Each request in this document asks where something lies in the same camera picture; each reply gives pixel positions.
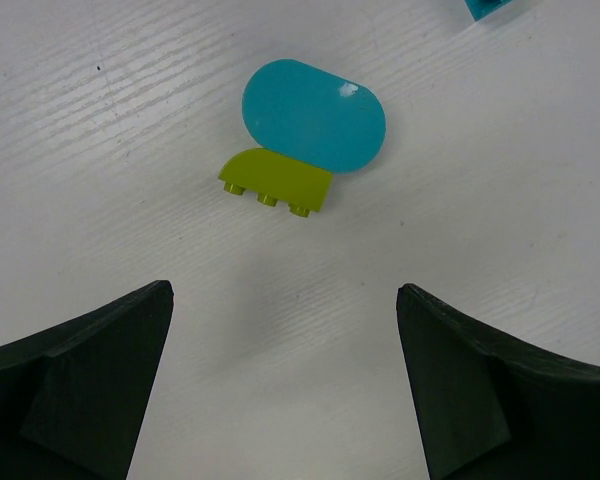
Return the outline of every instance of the rounded blue object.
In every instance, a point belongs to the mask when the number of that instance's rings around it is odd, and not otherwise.
[[[251,77],[242,117],[263,147],[333,173],[368,164],[386,132],[369,89],[296,60],[269,63]]]

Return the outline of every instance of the tabletop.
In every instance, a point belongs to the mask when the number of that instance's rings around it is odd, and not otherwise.
[[[386,112],[308,219],[217,179],[278,58]],[[427,478],[403,284],[600,365],[600,0],[0,0],[0,345],[154,279],[130,479]]]

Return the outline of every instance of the blue object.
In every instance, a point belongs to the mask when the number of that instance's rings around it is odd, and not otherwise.
[[[263,147],[332,173],[367,165],[386,131],[382,105],[367,88],[296,60],[253,75],[242,117]]]
[[[467,2],[467,6],[469,10],[471,10],[471,15],[476,20],[480,20],[481,18],[486,17],[494,10],[502,7],[503,5],[509,3],[511,0],[465,0]]]

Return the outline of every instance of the lime green lego brick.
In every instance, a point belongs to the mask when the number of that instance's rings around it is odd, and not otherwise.
[[[218,178],[225,190],[242,195],[258,193],[258,201],[275,206],[289,204],[291,213],[301,217],[319,212],[329,191],[333,174],[266,148],[253,148],[229,160]]]

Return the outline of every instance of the blue block at image edge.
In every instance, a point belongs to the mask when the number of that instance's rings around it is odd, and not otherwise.
[[[473,18],[478,21],[511,0],[465,0]]]

